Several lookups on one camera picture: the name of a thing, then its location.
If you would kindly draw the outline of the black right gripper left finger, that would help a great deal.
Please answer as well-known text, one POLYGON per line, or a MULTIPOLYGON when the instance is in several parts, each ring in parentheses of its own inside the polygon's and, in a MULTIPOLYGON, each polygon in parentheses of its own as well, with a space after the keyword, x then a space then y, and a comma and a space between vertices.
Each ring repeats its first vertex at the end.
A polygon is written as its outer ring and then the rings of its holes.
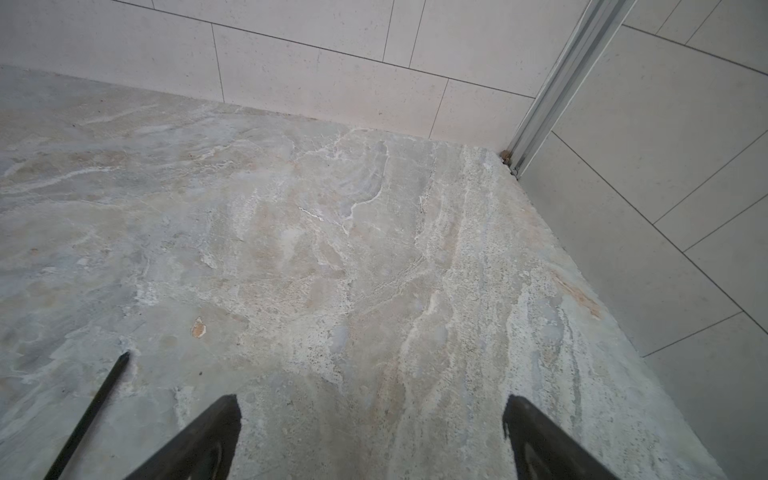
POLYGON ((237 396, 220 397, 126 479, 227 479, 241 418, 237 396))

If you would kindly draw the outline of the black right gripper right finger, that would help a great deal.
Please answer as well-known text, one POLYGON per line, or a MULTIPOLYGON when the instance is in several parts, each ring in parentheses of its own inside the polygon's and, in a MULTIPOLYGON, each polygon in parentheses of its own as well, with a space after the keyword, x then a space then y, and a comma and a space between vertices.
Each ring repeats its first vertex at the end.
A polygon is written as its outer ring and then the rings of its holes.
POLYGON ((508 397, 502 427, 518 479, 618 479, 523 396, 508 397))

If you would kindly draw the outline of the orange handled screwdriver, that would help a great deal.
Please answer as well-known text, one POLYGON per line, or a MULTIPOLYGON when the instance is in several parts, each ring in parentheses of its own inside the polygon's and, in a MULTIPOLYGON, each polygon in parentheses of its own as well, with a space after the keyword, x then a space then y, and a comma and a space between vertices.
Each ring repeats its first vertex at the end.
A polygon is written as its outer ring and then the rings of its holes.
POLYGON ((95 421, 97 415, 108 400, 120 377, 126 370, 130 361, 130 357, 131 353, 129 351, 126 351, 118 357, 104 382, 101 384, 90 404, 88 405, 85 413, 76 424, 75 428, 55 458, 51 467, 48 469, 44 477, 45 480, 58 480, 62 476, 68 463, 76 453, 80 443, 85 438, 90 426, 95 421))

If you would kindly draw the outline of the aluminium corner profile right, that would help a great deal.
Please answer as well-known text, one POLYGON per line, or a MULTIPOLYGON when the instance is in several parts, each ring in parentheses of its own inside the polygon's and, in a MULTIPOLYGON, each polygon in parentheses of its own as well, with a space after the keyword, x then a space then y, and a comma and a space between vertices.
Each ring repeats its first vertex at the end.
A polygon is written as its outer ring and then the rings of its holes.
POLYGON ((508 145, 504 160, 520 178, 633 8, 630 0, 590 1, 508 145))

